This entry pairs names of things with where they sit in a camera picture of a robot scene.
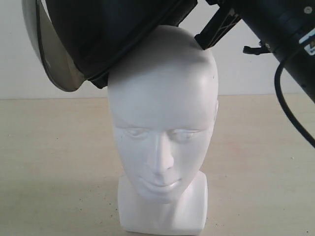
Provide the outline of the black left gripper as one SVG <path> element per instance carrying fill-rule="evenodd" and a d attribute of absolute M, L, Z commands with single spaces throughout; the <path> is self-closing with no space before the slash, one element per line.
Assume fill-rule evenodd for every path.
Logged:
<path fill-rule="evenodd" d="M 194 38 L 203 50 L 214 47 L 240 20 L 235 0 L 207 0 L 219 8 L 204 29 Z"/>

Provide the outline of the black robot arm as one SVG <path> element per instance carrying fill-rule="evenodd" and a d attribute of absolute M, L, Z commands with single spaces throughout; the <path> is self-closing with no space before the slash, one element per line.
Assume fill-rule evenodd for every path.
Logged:
<path fill-rule="evenodd" d="M 315 34 L 313 0 L 210 0 L 219 9 L 195 36 L 202 49 L 216 45 L 240 20 L 260 40 L 260 46 L 245 46 L 243 53 L 272 53 L 281 62 Z"/>

